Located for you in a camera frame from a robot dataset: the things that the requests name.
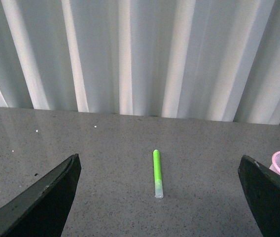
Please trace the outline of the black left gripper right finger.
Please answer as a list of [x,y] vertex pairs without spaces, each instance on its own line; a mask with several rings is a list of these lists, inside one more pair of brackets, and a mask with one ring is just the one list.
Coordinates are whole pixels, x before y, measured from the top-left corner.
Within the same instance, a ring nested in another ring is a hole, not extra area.
[[244,155],[238,176],[261,234],[280,237],[280,175]]

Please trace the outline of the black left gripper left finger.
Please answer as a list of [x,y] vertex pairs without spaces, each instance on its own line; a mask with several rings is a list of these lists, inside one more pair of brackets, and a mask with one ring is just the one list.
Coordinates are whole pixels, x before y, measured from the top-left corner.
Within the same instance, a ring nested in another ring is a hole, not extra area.
[[71,155],[0,208],[0,237],[59,237],[67,221],[81,173]]

